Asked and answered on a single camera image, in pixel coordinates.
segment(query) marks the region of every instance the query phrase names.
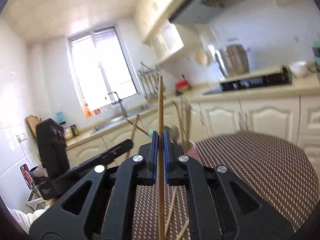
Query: brown patterned tablecloth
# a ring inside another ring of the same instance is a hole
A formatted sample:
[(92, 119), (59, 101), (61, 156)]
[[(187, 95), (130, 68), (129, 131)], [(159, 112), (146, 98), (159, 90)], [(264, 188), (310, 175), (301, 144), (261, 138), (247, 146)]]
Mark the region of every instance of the brown patterned tablecloth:
[[(319, 181), (307, 156), (294, 144), (251, 131), (196, 143), (204, 166), (225, 165), (287, 218), (296, 231), (318, 202)], [(165, 217), (173, 187), (165, 184)], [(175, 239), (188, 218), (184, 187), (178, 187), (167, 239)], [(158, 239), (157, 184), (137, 188), (132, 239)], [(189, 229), (182, 239), (190, 239)]]

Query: window pane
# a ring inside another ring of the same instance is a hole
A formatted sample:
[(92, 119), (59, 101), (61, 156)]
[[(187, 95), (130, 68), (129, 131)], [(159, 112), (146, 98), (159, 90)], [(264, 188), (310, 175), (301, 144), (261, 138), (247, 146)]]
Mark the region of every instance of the window pane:
[(112, 91), (120, 98), (137, 93), (116, 36), (97, 41), (97, 52)]
[(80, 88), (91, 111), (111, 103), (90, 35), (71, 43)]

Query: window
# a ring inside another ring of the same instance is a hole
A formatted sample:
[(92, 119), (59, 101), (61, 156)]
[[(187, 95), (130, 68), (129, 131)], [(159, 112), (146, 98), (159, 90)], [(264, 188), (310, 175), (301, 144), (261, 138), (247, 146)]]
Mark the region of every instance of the window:
[(82, 95), (91, 111), (137, 93), (114, 27), (70, 40)]

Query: kitchen counter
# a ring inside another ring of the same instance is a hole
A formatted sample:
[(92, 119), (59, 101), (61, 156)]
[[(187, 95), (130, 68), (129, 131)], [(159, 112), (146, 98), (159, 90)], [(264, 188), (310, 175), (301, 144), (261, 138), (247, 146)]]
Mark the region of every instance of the kitchen counter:
[[(196, 102), (213, 102), (213, 101), (233, 101), (237, 99), (255, 99), (255, 98), (275, 98), (283, 96), (302, 96), (302, 95), (320, 95), (320, 81), (317, 74), (311, 74), (303, 79), (292, 78), (292, 85), (274, 86), (257, 89), (247, 89), (223, 92), (212, 95), (202, 95), (203, 92), (208, 91), (210, 88), (216, 86), (218, 83), (203, 84), (192, 88), (189, 91), (184, 92), (181, 96), (175, 96), (173, 92), (165, 94), (164, 106), (179, 102), (181, 97), (184, 97), (189, 103)], [(157, 100), (148, 102), (149, 104), (157, 104)], [(140, 117), (144, 117), (151, 113), (157, 112), (157, 108), (151, 108), (139, 113)], [(131, 122), (135, 119), (135, 116), (129, 118)], [(123, 120), (111, 127), (107, 127), (103, 130), (92, 133), (92, 130), (81, 133), (79, 136), (67, 141), (67, 150), (78, 146), (84, 142), (90, 141), (97, 137), (100, 137), (108, 132), (116, 130), (127, 124), (126, 120)]]

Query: wooden cutting board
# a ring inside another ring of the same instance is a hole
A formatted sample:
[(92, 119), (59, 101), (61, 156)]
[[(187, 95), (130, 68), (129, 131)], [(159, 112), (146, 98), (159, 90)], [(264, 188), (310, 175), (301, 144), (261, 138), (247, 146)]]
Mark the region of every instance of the wooden cutting board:
[(39, 118), (37, 116), (30, 115), (26, 117), (26, 122), (32, 132), (32, 135), (37, 137), (36, 126), (38, 123), (40, 123)]

